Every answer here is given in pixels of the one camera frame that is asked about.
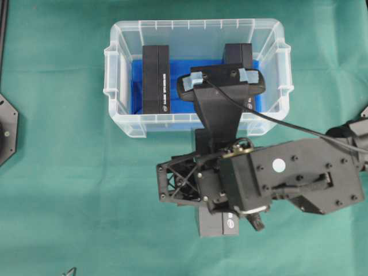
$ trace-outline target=green fabric surface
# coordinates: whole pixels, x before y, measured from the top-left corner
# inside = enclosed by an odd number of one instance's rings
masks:
[[[20,123],[0,168],[1,275],[367,274],[368,201],[327,216],[278,201],[264,231],[241,221],[240,236],[212,239],[193,208],[159,203],[155,165],[190,152],[191,133],[127,137],[108,115],[103,50],[117,21],[197,18],[283,23],[288,122],[324,132],[368,105],[364,0],[10,0],[1,93]],[[302,137],[276,126],[254,142]]]

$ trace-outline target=clear plastic bin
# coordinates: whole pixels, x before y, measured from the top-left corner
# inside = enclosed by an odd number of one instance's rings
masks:
[[[253,59],[266,81],[260,96],[262,113],[283,120],[293,91],[291,47],[282,24],[275,19],[120,21],[113,25],[105,49],[105,87],[109,114],[130,137],[150,131],[190,131],[202,128],[195,113],[130,114],[132,61],[142,59],[143,45],[169,45],[170,60],[219,60],[226,43],[252,43]],[[263,135],[275,124],[243,113],[239,129],[248,136]]]

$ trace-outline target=black rectangular box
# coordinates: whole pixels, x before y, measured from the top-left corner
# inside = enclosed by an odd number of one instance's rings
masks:
[[[224,51],[225,64],[242,63],[244,68],[250,69],[253,66],[252,44],[236,43],[226,44]],[[254,97],[247,98],[246,105],[249,109],[255,109]]]
[[[196,220],[200,237],[239,235],[239,218],[232,213],[211,214],[206,206],[200,206],[196,211]]]
[[[165,113],[170,113],[168,46],[143,46],[143,114]]]

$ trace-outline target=blue foam insert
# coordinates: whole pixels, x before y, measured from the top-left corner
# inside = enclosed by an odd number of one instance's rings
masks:
[[[170,62],[170,106],[171,113],[195,113],[192,102],[185,102],[177,93],[178,77],[190,74],[190,68],[196,66],[208,66],[222,64],[222,60],[172,60]],[[259,63],[253,60],[253,68],[258,69]],[[142,60],[134,60],[132,63],[132,100],[131,113],[142,114]],[[260,95],[255,97],[255,108],[261,111]]]

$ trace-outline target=wire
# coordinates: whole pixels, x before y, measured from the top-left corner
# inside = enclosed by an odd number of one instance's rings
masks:
[[[344,148],[347,148],[347,149],[350,149],[352,151],[355,151],[355,152],[359,152],[359,153],[362,153],[362,154],[368,154],[368,151],[366,149],[363,149],[363,148],[358,148],[358,147],[355,147],[353,145],[349,145],[349,144],[346,144],[334,137],[331,137],[331,136],[328,136],[328,135],[325,135],[323,133],[320,133],[320,132],[317,132],[317,131],[313,131],[311,129],[308,129],[308,128],[304,128],[302,126],[298,126],[298,125],[293,125],[291,123],[288,123],[288,122],[284,122],[284,121],[280,121],[280,120],[277,120],[277,119],[274,119],[272,117],[269,117],[267,115],[264,115],[262,113],[259,113],[255,110],[252,110],[252,109],[249,109],[248,107],[244,106],[244,105],[241,105],[240,103],[237,103],[236,101],[234,101],[231,97],[229,97],[224,91],[222,91],[222,89],[220,89],[218,86],[214,85],[212,82],[210,82],[209,80],[205,80],[209,85],[211,85],[214,89],[216,89],[216,91],[218,91],[226,100],[228,100],[229,102],[231,102],[232,104],[236,105],[237,107],[245,110],[245,111],[248,111],[250,113],[253,113],[254,115],[257,115],[261,118],[264,118],[268,121],[271,121],[271,122],[275,122],[276,124],[280,124],[280,125],[283,125],[283,126],[287,126],[288,128],[293,128],[293,129],[296,129],[298,131],[303,131],[303,132],[306,132],[308,134],[312,134],[312,135],[315,135],[319,138],[322,138],[326,141],[330,141],[334,144],[337,144],[341,147],[344,147]]]

